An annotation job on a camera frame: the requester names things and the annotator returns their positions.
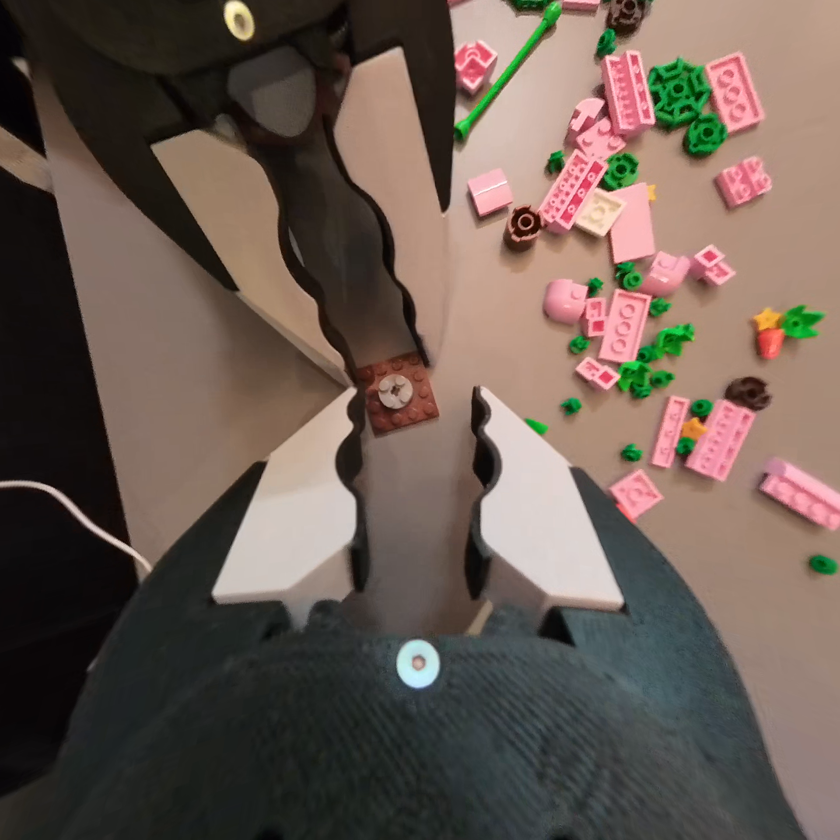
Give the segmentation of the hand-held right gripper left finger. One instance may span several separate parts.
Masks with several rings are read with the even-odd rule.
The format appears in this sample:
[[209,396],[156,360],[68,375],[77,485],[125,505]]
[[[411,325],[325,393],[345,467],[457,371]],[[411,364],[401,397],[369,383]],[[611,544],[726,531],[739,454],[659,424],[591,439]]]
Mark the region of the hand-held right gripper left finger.
[[348,388],[267,458],[212,589],[216,604],[342,602],[354,590],[359,504],[340,447],[360,442]]

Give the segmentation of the reddish brown round toy brick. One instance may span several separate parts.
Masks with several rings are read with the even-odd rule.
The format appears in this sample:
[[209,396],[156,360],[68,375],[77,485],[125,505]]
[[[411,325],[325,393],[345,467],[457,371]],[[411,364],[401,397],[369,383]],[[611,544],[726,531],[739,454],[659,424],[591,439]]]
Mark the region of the reddish brown round toy brick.
[[503,234],[503,243],[512,253],[529,251],[539,239],[543,221],[539,211],[531,205],[512,209]]

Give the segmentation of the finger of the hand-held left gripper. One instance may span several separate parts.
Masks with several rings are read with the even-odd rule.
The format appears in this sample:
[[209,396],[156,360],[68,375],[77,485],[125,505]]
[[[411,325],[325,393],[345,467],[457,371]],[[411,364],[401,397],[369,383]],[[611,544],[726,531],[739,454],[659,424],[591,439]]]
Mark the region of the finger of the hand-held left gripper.
[[355,66],[332,129],[350,183],[378,223],[385,274],[418,354],[435,366],[451,289],[449,225],[441,208],[403,47]]
[[317,302],[280,250],[280,210],[263,169],[244,146],[194,130],[151,146],[232,277],[238,298],[341,385],[345,363],[323,334]]

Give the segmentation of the brown square toy plate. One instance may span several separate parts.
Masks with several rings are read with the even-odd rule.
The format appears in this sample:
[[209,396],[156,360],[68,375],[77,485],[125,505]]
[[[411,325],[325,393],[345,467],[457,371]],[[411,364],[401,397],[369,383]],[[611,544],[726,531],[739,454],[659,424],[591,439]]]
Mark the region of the brown square toy plate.
[[[356,374],[364,390],[365,409],[375,437],[383,437],[439,417],[429,373],[419,353],[401,353],[387,360],[367,364],[358,368]],[[398,412],[385,409],[376,394],[380,379],[390,374],[404,375],[414,388],[412,402]]]

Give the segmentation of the pile of pink toy bricks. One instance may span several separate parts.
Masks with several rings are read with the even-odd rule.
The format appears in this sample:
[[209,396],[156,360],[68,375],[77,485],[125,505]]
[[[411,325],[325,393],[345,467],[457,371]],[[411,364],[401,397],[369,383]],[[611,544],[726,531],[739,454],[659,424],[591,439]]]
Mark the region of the pile of pink toy bricks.
[[[540,21],[549,2],[507,3],[520,14],[538,14]],[[608,3],[561,5],[567,13],[594,14]],[[617,386],[642,400],[675,378],[671,371],[652,371],[651,364],[667,355],[679,357],[685,345],[696,339],[693,324],[676,324],[659,330],[654,341],[643,346],[648,321],[671,309],[669,298],[686,278],[720,288],[737,272],[714,244],[693,255],[656,249],[647,183],[638,180],[638,160],[627,152],[627,141],[653,127],[667,131],[686,127],[684,151],[693,159],[706,159],[728,137],[760,125],[766,111],[742,51],[703,65],[678,56],[646,72],[637,49],[616,53],[620,38],[606,26],[600,33],[594,53],[602,96],[575,106],[565,140],[569,153],[563,149],[551,153],[544,171],[554,180],[539,206],[531,206],[541,215],[542,232],[560,236],[577,228],[574,220],[594,188],[626,201],[622,215],[604,237],[608,237],[614,268],[612,295],[601,294],[603,284],[598,278],[585,283],[552,280],[543,294],[542,312],[550,321],[581,328],[582,334],[568,345],[571,354],[584,354],[593,340],[599,342],[596,357],[583,356],[574,369],[583,381],[605,392]],[[483,90],[497,60],[497,52],[481,39],[460,45],[455,51],[457,88],[470,97],[481,92],[482,98],[490,88]],[[826,315],[804,304],[777,312],[784,314],[784,343],[817,337],[816,327]],[[715,402],[691,402],[670,395],[648,463],[667,469],[679,457],[698,476],[722,482],[730,476],[757,414],[724,396]],[[701,419],[707,433],[697,442],[679,440],[682,424],[692,417]],[[761,476],[759,492],[822,529],[838,530],[838,490],[782,458],[771,458]]]

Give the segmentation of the green toy stem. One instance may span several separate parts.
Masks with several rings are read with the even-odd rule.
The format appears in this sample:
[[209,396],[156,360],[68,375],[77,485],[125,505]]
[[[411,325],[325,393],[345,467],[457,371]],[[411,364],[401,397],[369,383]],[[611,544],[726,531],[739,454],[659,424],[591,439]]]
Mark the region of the green toy stem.
[[547,34],[554,30],[562,15],[561,2],[552,1],[547,3],[542,11],[542,18],[531,33],[528,40],[513,57],[507,67],[501,72],[499,78],[494,81],[488,91],[484,94],[474,108],[454,125],[454,142],[462,144],[467,141],[471,130],[481,119],[486,110],[498,98],[510,80],[516,75],[531,53],[544,40]]

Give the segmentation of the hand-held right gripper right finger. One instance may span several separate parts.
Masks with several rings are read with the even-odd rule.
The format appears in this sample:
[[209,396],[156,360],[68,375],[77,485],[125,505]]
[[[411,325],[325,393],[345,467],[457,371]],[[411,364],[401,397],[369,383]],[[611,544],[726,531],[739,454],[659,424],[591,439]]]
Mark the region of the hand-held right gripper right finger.
[[554,607],[618,613],[624,597],[569,461],[486,387],[470,401],[467,590],[527,614]]

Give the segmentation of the dark brown round toy plate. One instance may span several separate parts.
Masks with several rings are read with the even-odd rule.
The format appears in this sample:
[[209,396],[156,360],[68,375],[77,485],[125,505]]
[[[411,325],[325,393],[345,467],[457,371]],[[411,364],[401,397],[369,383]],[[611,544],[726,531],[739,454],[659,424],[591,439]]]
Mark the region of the dark brown round toy plate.
[[649,1],[610,1],[607,5],[605,26],[616,36],[630,36],[643,23],[648,13]]
[[744,376],[731,381],[724,397],[734,405],[750,410],[753,413],[766,409],[773,400],[767,382],[756,376]]

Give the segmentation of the cream square toy plate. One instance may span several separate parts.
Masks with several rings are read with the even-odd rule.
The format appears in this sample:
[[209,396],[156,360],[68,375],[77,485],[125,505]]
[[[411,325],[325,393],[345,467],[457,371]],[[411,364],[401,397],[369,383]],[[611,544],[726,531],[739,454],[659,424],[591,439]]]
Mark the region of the cream square toy plate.
[[607,236],[616,220],[622,215],[627,202],[614,192],[594,188],[574,220],[574,226],[588,235]]

